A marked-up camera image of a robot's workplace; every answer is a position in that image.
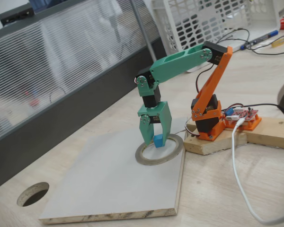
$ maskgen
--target robotic arm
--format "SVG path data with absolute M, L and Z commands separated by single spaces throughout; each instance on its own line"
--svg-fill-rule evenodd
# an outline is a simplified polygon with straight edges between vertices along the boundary
M 136 83 L 139 95 L 144 102 L 144 105 L 138 111 L 138 116 L 141 117 L 140 131 L 147 145 L 154 140 L 157 148 L 164 146 L 170 133 L 171 114 L 168 103 L 160 101 L 159 83 L 163 83 L 206 61 L 216 64 L 218 67 L 196 99 L 193 100 L 191 106 L 192 119 L 198 121 L 197 128 L 200 132 L 200 139 L 214 140 L 224 130 L 225 124 L 220 121 L 221 104 L 217 101 L 213 92 L 231 55 L 231 47 L 225 48 L 206 41 L 203 45 L 159 59 L 149 69 L 144 69 L 138 73 Z M 154 136 L 154 123 L 161 123 L 161 135 Z

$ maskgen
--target orange robotic arm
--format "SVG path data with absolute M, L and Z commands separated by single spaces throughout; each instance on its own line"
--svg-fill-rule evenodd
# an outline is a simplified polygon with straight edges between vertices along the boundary
M 221 120 L 221 103 L 213 93 L 231 56 L 232 47 L 229 46 L 222 57 L 217 55 L 212 60 L 212 63 L 217 64 L 217 67 L 193 100 L 192 119 L 196 122 L 200 134 L 199 139 L 213 141 L 225 129 L 225 123 Z

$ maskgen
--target metal pole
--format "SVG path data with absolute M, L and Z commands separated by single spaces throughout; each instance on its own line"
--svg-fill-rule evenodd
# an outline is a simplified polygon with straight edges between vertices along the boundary
M 144 40 L 145 40 L 145 42 L 146 42 L 147 48 L 148 48 L 149 52 L 151 53 L 151 58 L 152 58 L 152 60 L 155 62 L 155 61 L 157 60 L 157 58 L 156 58 L 155 52 L 153 51 L 153 48 L 152 48 L 152 46 L 151 46 L 150 40 L 148 39 L 148 36 L 147 36 L 147 34 L 146 34 L 146 31 L 145 31 L 143 22 L 142 22 L 142 20 L 141 20 L 140 14 L 139 14 L 138 9 L 137 9 L 137 6 L 136 6 L 134 0 L 130 0 L 130 3 L 131 3 L 131 5 L 132 5 L 133 12 L 134 12 L 134 14 L 135 14 L 135 16 L 136 16 L 136 19 L 137 19 L 137 21 L 138 21 L 138 25 L 139 25 L 139 27 L 140 27 L 140 29 L 141 29 L 143 38 L 144 38 Z

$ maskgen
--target small blue block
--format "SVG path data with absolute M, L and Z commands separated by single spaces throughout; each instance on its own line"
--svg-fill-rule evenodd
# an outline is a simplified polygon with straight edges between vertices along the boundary
M 163 146 L 163 134 L 154 136 L 153 142 L 154 142 L 156 148 L 162 147 Z

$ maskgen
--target tape ring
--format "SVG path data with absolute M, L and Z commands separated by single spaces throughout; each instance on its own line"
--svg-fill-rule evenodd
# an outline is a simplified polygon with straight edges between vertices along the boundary
M 176 157 L 182 150 L 183 148 L 183 140 L 181 137 L 179 137 L 176 134 L 170 134 L 167 139 L 173 140 L 176 142 L 176 147 L 175 149 L 168 155 L 158 158 L 158 159 L 148 159 L 143 156 L 143 151 L 151 144 L 153 144 L 153 141 L 149 145 L 146 145 L 145 142 L 141 144 L 137 151 L 136 151 L 136 160 L 138 163 L 146 165 L 146 166 L 154 166 L 154 165 L 159 165 L 162 163 L 165 163 L 169 160 L 172 160 L 174 157 Z

